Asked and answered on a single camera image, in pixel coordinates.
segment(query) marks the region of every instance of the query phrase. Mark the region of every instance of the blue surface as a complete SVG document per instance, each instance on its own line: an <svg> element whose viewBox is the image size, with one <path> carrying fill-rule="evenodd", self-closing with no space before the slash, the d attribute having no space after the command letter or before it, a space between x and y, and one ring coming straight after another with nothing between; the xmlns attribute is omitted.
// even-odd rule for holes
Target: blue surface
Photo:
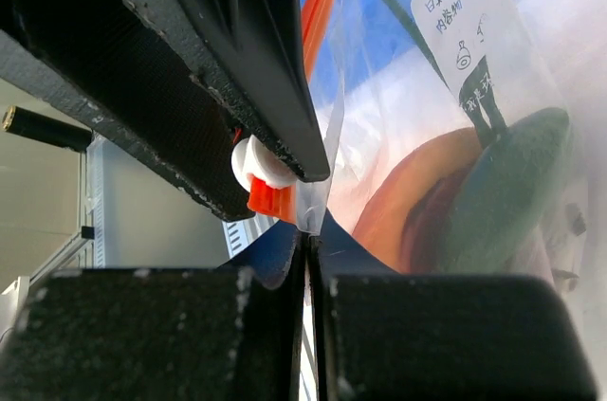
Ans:
<svg viewBox="0 0 607 401"><path fill-rule="evenodd" d="M411 14L411 0L398 1ZM327 35L322 42L312 79L313 90L320 86L329 100L337 95L341 76L347 93L414 47L381 0L336 0L327 33L334 33L334 40Z"/></svg>

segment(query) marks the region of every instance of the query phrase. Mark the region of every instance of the plastic bag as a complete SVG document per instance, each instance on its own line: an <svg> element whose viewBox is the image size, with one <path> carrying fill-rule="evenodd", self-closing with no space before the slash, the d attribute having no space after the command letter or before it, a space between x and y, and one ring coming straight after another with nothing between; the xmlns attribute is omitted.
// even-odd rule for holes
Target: plastic bag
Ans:
<svg viewBox="0 0 607 401"><path fill-rule="evenodd" d="M298 206L313 197L303 212L322 221L330 186L336 220L401 273L518 272L575 287L581 138L514 3L302 1L306 71L335 159L332 183L298 195Z"/></svg>

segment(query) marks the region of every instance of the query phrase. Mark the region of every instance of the bag label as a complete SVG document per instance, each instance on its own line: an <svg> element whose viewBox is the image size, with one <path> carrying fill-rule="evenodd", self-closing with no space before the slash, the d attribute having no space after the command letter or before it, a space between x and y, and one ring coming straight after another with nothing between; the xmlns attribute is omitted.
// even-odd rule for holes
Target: bag label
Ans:
<svg viewBox="0 0 607 401"><path fill-rule="evenodd" d="M484 96L492 94L483 24L491 17L518 18L514 4L511 0L412 0L411 10L447 87L464 110L475 111Z"/></svg>

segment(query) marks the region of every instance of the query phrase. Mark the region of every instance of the printed icon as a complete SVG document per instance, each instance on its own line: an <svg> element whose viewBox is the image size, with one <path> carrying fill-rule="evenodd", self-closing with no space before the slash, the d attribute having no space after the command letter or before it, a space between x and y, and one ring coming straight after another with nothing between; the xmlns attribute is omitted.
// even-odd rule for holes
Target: printed icon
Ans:
<svg viewBox="0 0 607 401"><path fill-rule="evenodd" d="M470 57L470 51L466 46L464 46L464 41L459 42L459 52L457 52L457 68L460 71L463 71L472 63L472 58Z"/></svg>

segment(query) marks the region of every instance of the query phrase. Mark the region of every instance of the white label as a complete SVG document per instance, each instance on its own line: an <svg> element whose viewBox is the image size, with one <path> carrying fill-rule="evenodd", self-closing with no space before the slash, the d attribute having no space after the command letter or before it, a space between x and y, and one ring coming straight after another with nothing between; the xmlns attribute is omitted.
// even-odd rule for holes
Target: white label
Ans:
<svg viewBox="0 0 607 401"><path fill-rule="evenodd" d="M455 97L487 54L483 23L491 17L518 17L511 0L412 0L411 10Z"/></svg>

